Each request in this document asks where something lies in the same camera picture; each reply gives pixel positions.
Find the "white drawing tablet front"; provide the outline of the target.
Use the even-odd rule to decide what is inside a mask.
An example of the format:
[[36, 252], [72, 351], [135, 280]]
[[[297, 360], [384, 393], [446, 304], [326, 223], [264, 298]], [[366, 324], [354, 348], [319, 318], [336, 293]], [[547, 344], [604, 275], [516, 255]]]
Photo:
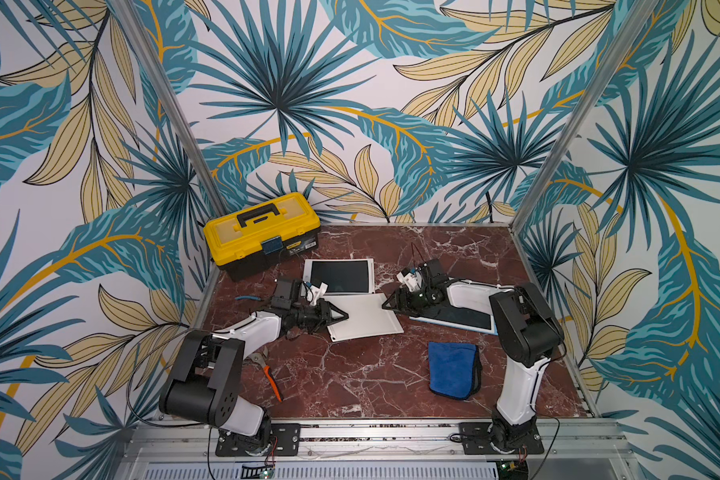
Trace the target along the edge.
[[328, 327], [333, 342], [342, 342], [375, 336], [401, 334], [397, 316], [391, 310], [384, 310], [383, 293], [365, 295], [330, 295], [326, 300], [348, 314], [348, 319]]

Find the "white drawing tablet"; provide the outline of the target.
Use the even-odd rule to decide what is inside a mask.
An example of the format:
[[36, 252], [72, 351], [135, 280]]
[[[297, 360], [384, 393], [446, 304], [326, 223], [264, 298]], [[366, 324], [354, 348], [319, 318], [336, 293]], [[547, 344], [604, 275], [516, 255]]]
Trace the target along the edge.
[[365, 295], [330, 295], [326, 300], [348, 314], [348, 319], [328, 327], [333, 342], [342, 342], [375, 336], [401, 334], [397, 316], [391, 310], [384, 310], [383, 293]]
[[372, 259], [308, 259], [303, 280], [316, 287], [325, 284], [329, 295], [371, 294], [376, 290]]

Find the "blue microfiber cloth black trim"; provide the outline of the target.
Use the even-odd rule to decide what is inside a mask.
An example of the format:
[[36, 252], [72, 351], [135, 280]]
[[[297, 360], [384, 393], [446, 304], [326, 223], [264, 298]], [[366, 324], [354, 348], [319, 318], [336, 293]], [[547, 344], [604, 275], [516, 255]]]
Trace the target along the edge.
[[467, 400], [481, 388], [482, 363], [476, 345], [428, 344], [429, 388], [439, 396]]

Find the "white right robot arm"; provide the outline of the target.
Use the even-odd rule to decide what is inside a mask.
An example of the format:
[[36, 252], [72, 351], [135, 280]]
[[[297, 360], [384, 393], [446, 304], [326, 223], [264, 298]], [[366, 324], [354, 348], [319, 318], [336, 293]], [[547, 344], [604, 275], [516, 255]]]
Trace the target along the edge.
[[411, 319], [471, 329], [472, 320], [486, 317], [486, 332], [498, 336], [507, 356], [502, 391], [492, 409], [490, 427], [457, 433], [463, 446], [479, 452], [492, 449], [504, 456], [541, 454], [535, 403], [543, 374], [564, 333], [539, 289], [532, 283], [495, 286], [449, 277], [438, 260], [398, 273], [399, 288], [382, 307]]

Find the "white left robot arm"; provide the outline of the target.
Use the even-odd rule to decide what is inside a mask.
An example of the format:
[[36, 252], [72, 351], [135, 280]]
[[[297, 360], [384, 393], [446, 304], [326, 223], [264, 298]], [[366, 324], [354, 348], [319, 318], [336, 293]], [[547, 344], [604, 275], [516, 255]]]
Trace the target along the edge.
[[244, 362], [294, 329], [315, 333], [349, 318], [319, 291], [282, 278], [263, 308], [245, 320], [224, 331], [187, 334], [162, 387], [159, 411], [215, 428], [220, 439], [249, 455], [269, 452], [275, 442], [270, 415], [240, 396]]

